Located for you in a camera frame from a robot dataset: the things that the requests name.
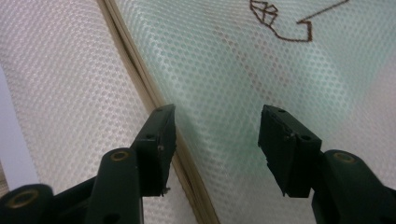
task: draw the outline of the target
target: dotted texture surface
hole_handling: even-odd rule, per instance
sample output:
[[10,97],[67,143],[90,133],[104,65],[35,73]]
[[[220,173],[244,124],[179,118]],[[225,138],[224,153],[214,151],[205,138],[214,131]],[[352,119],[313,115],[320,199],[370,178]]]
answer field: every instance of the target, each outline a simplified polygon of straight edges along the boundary
[[[0,64],[39,179],[55,193],[97,174],[149,114],[96,1],[2,1]],[[146,223],[194,223],[173,167]]]
[[116,2],[148,72],[177,105],[222,223],[315,223],[311,200],[283,198],[266,167],[257,146],[264,104],[396,188],[395,1],[274,0],[267,11],[273,4],[277,17],[263,22],[248,0]]

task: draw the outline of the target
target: bolt hole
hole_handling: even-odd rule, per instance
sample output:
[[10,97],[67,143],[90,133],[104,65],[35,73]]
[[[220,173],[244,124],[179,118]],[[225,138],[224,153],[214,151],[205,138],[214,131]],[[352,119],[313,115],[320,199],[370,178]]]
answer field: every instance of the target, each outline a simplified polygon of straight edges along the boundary
[[303,135],[303,136],[301,136],[301,138],[303,138],[305,141],[310,141],[311,140],[311,137],[308,136],[308,135]]
[[383,224],[396,224],[396,221],[392,220],[390,217],[381,217],[379,220]]
[[117,223],[119,220],[120,220],[120,215],[119,214],[110,213],[110,214],[107,214],[103,218],[103,223],[104,224],[114,224],[114,223]]

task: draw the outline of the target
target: tan strip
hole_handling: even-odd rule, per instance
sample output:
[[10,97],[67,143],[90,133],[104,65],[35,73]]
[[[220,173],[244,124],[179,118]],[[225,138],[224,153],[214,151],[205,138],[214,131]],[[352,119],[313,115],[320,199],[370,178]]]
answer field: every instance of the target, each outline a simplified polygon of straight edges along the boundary
[[8,193],[8,185],[6,181],[6,176],[4,175],[3,167],[0,163],[0,198]]
[[[98,3],[104,12],[116,46],[119,48],[120,56],[132,82],[136,85],[147,111],[150,112],[155,107],[165,105],[161,93],[140,58],[115,1],[98,0]],[[177,131],[177,151],[172,163],[198,223],[219,224],[219,219],[210,201],[204,182],[179,131]]]

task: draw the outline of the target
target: textured plastic sheet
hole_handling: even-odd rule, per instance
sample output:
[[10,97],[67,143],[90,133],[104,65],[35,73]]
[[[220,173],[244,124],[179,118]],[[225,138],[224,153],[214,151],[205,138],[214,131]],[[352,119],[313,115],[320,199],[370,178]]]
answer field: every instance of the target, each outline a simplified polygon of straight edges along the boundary
[[[149,116],[95,1],[2,1],[0,64],[42,183],[55,193],[96,175]],[[146,223],[194,223],[170,171],[165,197],[144,200]]]
[[314,223],[257,147],[262,105],[288,110],[396,188],[396,3],[116,0],[222,223]]

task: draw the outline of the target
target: black marker drawing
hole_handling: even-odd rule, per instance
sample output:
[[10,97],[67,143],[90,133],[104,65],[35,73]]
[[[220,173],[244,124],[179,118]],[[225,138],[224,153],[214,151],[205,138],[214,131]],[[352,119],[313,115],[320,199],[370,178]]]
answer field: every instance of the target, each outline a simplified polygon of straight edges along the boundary
[[320,15],[326,11],[329,11],[331,9],[334,9],[335,7],[339,7],[345,3],[349,2],[349,0],[342,0],[339,3],[336,3],[334,5],[331,5],[329,7],[325,7],[322,10],[315,12],[314,14],[307,16],[301,20],[298,20],[296,22],[297,25],[305,25],[306,26],[306,38],[299,39],[299,38],[287,38],[285,36],[280,35],[276,29],[274,28],[274,21],[276,20],[276,17],[278,16],[278,9],[276,6],[268,3],[268,2],[263,2],[263,1],[255,1],[255,0],[250,0],[250,10],[253,12],[253,14],[256,16],[256,18],[259,20],[261,24],[264,26],[268,27],[277,38],[289,42],[311,42],[313,40],[312,36],[312,22],[310,19],[316,17],[317,15]]

